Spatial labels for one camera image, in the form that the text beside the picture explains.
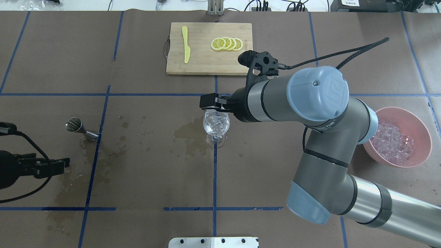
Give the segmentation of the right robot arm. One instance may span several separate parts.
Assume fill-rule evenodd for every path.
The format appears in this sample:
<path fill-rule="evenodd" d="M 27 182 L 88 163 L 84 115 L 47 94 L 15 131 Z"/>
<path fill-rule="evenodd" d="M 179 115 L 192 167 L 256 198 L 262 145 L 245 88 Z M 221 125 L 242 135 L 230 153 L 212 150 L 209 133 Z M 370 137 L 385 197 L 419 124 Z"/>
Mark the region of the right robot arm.
<path fill-rule="evenodd" d="M 378 128 L 376 113 L 349 95 L 332 66 L 278 76 L 285 65 L 252 65 L 246 86 L 232 96 L 200 97 L 200 108 L 230 112 L 241 122 L 300 122 L 311 129 L 286 204 L 304 220 L 326 224 L 331 215 L 439 248 L 440 207 L 348 174 L 357 145 Z"/>

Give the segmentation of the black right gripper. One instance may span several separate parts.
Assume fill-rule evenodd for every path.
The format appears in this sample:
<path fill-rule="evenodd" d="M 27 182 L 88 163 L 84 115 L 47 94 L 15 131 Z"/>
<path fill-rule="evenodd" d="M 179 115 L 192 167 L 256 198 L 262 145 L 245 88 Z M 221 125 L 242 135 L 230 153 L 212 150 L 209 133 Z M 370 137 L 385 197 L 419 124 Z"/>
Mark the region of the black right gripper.
<path fill-rule="evenodd" d="M 200 108 L 207 116 L 228 116 L 233 113 L 241 122 L 254 122 L 248 108 L 245 87 L 236 90 L 231 97 L 217 93 L 204 94 L 200 96 Z"/>

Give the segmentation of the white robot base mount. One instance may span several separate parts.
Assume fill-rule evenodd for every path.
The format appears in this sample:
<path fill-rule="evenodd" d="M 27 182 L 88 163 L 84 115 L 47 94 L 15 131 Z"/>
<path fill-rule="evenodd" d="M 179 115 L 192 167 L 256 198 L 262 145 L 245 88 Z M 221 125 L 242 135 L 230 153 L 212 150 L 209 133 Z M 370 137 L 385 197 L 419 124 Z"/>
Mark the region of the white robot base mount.
<path fill-rule="evenodd" d="M 175 237 L 169 248 L 259 248 L 257 237 Z"/>

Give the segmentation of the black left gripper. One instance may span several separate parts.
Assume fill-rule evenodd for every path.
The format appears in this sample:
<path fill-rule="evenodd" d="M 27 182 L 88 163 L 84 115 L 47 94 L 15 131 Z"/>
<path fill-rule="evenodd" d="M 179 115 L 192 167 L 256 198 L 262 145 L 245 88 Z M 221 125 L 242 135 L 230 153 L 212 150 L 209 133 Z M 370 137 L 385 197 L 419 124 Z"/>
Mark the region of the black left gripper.
<path fill-rule="evenodd" d="M 50 159 L 47 162 L 36 153 L 12 154 L 0 151 L 0 189 L 13 185 L 21 176 L 33 176 L 36 179 L 48 178 L 64 173 L 70 166 L 70 158 Z"/>

